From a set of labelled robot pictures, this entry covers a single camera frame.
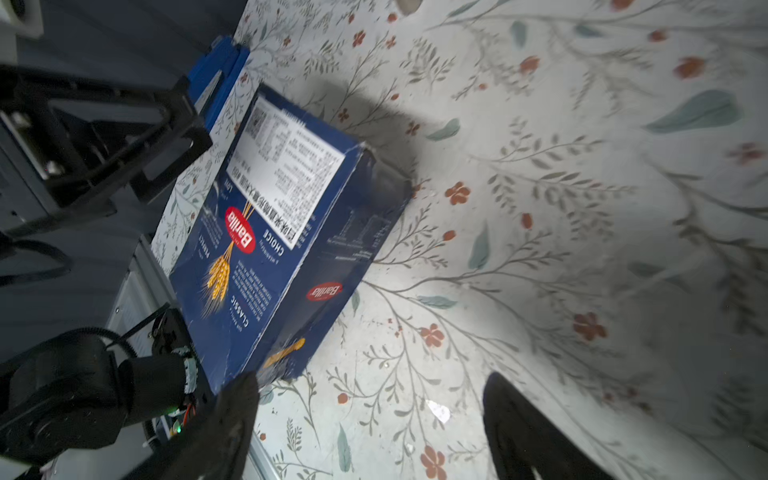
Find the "pasta box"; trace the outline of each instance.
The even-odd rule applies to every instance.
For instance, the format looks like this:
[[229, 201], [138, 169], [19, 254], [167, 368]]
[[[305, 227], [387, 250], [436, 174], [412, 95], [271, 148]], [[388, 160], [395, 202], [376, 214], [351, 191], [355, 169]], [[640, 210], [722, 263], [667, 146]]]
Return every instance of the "pasta box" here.
[[170, 274], [212, 390], [300, 375], [410, 197], [408, 175], [260, 85]]

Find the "red oval logo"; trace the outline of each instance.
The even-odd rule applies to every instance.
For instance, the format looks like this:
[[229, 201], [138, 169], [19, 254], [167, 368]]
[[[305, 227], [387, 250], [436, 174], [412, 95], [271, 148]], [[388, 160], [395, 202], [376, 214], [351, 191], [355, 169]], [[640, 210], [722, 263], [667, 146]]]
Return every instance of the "red oval logo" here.
[[341, 290], [341, 283], [321, 283], [318, 286], [310, 288], [310, 292], [306, 295], [306, 299], [310, 302], [324, 302], [341, 293]]
[[243, 213], [235, 207], [229, 207], [224, 219], [227, 222], [227, 232], [230, 233], [230, 237], [237, 248], [244, 253], [253, 253], [253, 249], [256, 248], [253, 228], [250, 227], [250, 223], [245, 219]]

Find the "blue box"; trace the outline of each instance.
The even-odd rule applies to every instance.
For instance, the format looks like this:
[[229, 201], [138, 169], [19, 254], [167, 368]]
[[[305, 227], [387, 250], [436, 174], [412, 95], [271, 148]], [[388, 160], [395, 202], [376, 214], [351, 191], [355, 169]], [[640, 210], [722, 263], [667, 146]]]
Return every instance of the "blue box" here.
[[259, 86], [170, 274], [212, 390], [298, 376], [410, 197], [408, 175]]

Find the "floral tablecloth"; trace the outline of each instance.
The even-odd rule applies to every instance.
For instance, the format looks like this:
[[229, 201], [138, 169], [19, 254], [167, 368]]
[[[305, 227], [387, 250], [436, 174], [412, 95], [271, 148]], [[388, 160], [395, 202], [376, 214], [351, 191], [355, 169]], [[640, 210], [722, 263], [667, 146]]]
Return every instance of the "floral tablecloth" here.
[[412, 170], [306, 374], [263, 392], [282, 475], [492, 478], [495, 370], [616, 478], [765, 478], [765, 2], [400, 1], [251, 0], [153, 244], [170, 271], [260, 80]]

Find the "gray wall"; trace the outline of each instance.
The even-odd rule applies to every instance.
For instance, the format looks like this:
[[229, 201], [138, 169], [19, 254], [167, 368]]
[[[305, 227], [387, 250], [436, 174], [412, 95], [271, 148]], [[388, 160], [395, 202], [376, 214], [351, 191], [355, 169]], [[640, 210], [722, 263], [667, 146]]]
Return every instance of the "gray wall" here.
[[[19, 64], [120, 83], [171, 87], [219, 35], [234, 33], [245, 0], [41, 0], [45, 34], [19, 39]], [[166, 192], [150, 205], [130, 190], [118, 214], [40, 236], [74, 258], [67, 276], [0, 289], [0, 361], [80, 326], [103, 326], [138, 238], [153, 232]], [[10, 210], [0, 199], [0, 217]], [[30, 255], [0, 270], [40, 263]]]

